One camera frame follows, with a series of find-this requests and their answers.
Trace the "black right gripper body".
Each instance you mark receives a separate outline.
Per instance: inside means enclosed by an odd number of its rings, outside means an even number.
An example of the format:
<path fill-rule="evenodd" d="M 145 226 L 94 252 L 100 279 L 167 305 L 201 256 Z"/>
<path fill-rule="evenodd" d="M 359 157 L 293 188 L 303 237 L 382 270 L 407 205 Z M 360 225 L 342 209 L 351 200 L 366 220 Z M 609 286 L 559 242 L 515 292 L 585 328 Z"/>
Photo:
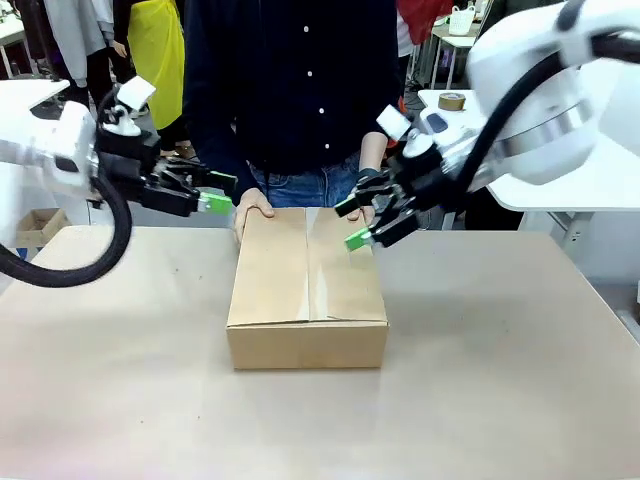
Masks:
<path fill-rule="evenodd" d="M 391 158 L 391 172 L 394 183 L 416 210 L 427 211 L 435 206 L 455 210 L 469 196 L 452 174 L 444 172 L 443 158 L 436 146 L 411 158 L 398 152 Z"/>

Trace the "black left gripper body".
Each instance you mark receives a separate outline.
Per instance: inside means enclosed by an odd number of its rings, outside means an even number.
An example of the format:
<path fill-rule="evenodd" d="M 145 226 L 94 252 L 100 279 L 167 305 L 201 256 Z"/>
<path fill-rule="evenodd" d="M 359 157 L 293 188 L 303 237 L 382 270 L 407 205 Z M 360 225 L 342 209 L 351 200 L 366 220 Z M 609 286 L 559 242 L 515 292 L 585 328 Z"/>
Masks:
<path fill-rule="evenodd" d="M 99 172 L 127 201 L 160 201 L 165 192 L 154 174 L 160 145 L 160 137 L 149 131 L 138 136 L 98 131 L 95 151 Z"/>

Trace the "brown cardboard box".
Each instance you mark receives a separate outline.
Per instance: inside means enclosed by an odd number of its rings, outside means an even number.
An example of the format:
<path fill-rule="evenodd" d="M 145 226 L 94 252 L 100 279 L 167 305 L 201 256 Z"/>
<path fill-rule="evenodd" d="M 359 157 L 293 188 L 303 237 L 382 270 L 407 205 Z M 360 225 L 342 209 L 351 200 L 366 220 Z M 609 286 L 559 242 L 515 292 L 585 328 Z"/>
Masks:
<path fill-rule="evenodd" d="M 363 220 L 330 208 L 247 213 L 226 332 L 237 370 L 379 368 L 389 333 Z"/>

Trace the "person's left forearm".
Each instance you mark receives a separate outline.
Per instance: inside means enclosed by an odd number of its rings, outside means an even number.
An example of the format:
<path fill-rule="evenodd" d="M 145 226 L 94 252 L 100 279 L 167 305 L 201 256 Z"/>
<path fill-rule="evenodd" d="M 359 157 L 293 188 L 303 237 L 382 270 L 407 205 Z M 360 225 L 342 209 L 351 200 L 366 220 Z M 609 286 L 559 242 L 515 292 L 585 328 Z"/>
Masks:
<path fill-rule="evenodd" d="M 379 171 L 388 145 L 388 138 L 380 132 L 367 133 L 361 142 L 359 170 Z"/>

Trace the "small open cardboard box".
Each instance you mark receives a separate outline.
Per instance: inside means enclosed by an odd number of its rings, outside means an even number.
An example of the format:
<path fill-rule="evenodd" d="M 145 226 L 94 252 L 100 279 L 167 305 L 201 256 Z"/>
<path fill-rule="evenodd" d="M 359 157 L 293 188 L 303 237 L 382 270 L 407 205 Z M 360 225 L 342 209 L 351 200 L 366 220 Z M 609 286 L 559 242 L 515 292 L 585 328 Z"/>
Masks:
<path fill-rule="evenodd" d="M 63 209 L 33 209 L 17 225 L 15 247 L 44 247 L 61 229 L 70 225 Z"/>

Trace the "person's right hand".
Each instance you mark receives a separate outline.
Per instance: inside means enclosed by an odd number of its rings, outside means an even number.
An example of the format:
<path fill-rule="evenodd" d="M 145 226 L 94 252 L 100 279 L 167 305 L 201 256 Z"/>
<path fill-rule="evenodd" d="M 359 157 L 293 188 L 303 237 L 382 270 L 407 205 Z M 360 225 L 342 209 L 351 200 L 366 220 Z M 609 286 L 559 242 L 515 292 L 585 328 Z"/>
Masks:
<path fill-rule="evenodd" d="M 274 217 L 274 208 L 260 189 L 246 190 L 241 195 L 233 217 L 233 230 L 238 244 L 242 242 L 247 216 L 252 209 L 257 209 L 266 218 Z"/>

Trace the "person in yellow apron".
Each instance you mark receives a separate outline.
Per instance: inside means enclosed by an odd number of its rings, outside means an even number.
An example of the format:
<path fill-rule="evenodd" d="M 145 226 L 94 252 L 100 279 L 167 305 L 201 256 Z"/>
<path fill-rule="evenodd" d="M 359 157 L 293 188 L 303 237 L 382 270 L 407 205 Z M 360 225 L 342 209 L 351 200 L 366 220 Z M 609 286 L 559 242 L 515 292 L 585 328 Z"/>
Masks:
<path fill-rule="evenodd" d="M 182 119 L 185 47 L 175 0 L 141 0 L 131 5 L 127 41 L 137 74 L 155 87 L 149 99 L 161 150 L 189 144 Z"/>

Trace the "white side table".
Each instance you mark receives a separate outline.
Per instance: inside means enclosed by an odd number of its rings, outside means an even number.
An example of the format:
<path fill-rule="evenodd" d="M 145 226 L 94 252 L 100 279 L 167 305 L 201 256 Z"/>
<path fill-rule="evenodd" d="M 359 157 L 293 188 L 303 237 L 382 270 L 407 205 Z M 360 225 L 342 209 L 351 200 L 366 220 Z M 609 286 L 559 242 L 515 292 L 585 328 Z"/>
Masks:
<path fill-rule="evenodd" d="M 0 120 L 34 114 L 39 119 L 58 120 L 63 101 L 57 96 L 70 86 L 67 80 L 0 80 Z"/>
<path fill-rule="evenodd" d="M 535 213 L 550 215 L 564 229 L 564 242 L 573 246 L 597 213 L 640 214 L 640 158 L 600 133 L 576 171 L 541 186 L 505 175 L 489 185 L 488 194 L 502 208 L 522 214 L 520 230 Z"/>

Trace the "person in white sneakers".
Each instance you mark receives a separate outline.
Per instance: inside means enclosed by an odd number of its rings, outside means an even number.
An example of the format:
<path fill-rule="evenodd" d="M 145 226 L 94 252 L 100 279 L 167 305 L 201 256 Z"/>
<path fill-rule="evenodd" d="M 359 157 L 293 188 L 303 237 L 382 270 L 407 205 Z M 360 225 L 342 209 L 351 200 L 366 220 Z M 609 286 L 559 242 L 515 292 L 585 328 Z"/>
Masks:
<path fill-rule="evenodd" d="M 110 0 L 113 16 L 113 40 L 110 60 L 116 81 L 124 84 L 135 76 L 127 42 L 133 0 Z"/>

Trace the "person in dark shirt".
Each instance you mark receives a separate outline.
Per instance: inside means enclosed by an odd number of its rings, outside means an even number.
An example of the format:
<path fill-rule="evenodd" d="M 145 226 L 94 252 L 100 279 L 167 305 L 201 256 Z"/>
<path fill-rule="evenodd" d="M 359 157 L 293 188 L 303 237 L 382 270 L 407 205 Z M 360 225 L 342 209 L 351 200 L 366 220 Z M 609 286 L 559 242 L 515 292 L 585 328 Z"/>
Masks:
<path fill-rule="evenodd" d="M 398 98 L 395 0 L 187 0 L 183 117 L 236 193 L 333 166 Z"/>

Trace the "person in grey coat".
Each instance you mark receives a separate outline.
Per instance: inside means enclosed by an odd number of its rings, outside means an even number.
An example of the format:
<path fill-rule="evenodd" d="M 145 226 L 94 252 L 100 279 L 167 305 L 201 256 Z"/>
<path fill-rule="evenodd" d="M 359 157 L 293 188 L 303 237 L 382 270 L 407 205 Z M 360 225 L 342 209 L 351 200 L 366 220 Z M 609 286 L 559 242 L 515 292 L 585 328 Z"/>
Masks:
<path fill-rule="evenodd" d="M 111 0 L 44 0 L 53 37 L 80 102 L 98 106 L 113 88 L 109 48 L 113 30 Z"/>

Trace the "orange red bag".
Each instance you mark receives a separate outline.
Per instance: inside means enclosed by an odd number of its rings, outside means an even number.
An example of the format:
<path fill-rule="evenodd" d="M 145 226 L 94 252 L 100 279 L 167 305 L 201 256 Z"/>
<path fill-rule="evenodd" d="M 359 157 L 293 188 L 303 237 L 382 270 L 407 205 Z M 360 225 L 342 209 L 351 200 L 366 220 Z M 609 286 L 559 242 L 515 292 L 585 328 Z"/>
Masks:
<path fill-rule="evenodd" d="M 451 14 L 453 3 L 453 0 L 396 0 L 414 45 L 425 41 L 438 18 Z"/>

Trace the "white plastic basket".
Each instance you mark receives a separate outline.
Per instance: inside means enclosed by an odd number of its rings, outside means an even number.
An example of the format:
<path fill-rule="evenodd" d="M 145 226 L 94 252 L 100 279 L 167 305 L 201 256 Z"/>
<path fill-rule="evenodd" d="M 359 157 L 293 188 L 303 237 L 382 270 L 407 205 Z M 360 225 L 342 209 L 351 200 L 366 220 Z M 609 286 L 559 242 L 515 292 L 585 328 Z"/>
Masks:
<path fill-rule="evenodd" d="M 469 3 L 466 8 L 453 6 L 449 16 L 449 35 L 466 36 L 471 30 L 476 15 L 475 5 Z"/>

